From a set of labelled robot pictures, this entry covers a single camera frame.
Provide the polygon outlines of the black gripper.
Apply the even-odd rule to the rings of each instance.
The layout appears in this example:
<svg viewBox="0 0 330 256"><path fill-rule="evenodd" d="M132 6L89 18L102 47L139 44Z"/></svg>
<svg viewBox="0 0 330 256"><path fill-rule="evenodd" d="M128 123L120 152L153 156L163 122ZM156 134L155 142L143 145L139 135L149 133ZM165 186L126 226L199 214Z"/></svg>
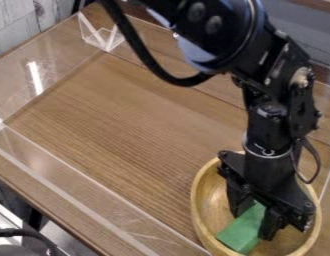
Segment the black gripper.
<svg viewBox="0 0 330 256"><path fill-rule="evenodd" d="M310 229L316 206L297 181L310 184L297 172L300 151L293 144L276 150L244 144L244 153L221 150L219 175L225 179L229 210L237 218L255 203L265 207L259 238L271 241L280 229L291 225Z"/></svg>

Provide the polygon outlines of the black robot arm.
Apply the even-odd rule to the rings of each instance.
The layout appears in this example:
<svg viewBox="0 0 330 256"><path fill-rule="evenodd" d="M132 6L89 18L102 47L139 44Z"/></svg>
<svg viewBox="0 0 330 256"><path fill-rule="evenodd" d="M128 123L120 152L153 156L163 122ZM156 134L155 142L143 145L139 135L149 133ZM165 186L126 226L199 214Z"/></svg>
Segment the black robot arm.
<svg viewBox="0 0 330 256"><path fill-rule="evenodd" d="M322 116L315 107L315 73L310 56L269 22L260 0L137 0L179 36L197 74L177 78L159 65L116 0L100 0L124 37L153 74L192 87L227 73L243 91L248 128L241 153L220 151L219 174L227 182L233 216L261 203L257 235L269 240L285 226L304 231L316 206L303 191L301 152L312 152L307 135Z"/></svg>

